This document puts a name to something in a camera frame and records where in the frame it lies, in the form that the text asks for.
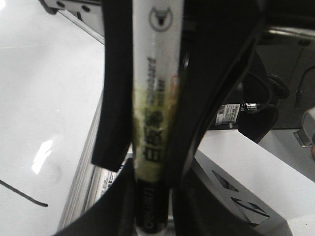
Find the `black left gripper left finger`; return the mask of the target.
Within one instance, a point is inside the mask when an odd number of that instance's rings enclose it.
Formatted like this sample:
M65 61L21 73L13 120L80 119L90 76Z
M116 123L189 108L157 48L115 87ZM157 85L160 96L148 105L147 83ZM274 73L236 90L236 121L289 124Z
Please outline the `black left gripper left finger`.
M81 217L59 236L132 236L135 218L133 160L127 159L114 183Z

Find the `grey robot base with logo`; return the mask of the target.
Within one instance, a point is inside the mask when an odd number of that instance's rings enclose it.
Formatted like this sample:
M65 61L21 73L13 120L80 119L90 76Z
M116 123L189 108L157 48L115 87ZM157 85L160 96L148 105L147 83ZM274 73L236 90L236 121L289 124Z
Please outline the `grey robot base with logo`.
M291 132L260 146L237 130L204 135L192 165L212 194L235 216L264 236L315 233L315 183L282 161L309 151Z

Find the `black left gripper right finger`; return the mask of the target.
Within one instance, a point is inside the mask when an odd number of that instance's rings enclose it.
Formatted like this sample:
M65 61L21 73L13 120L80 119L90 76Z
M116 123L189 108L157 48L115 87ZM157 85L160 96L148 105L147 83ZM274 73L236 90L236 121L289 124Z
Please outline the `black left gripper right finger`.
M194 160L173 192L178 236L291 236L287 221L243 187Z

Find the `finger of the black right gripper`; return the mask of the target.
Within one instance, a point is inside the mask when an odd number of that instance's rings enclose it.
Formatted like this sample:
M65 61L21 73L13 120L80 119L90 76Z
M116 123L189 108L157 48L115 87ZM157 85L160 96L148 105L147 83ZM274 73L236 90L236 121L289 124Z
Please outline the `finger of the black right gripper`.
M249 68L265 25L262 0L188 0L196 22L188 74L170 138L165 180L177 188L220 105Z
M118 171L131 142L132 2L103 0L104 84L92 164Z

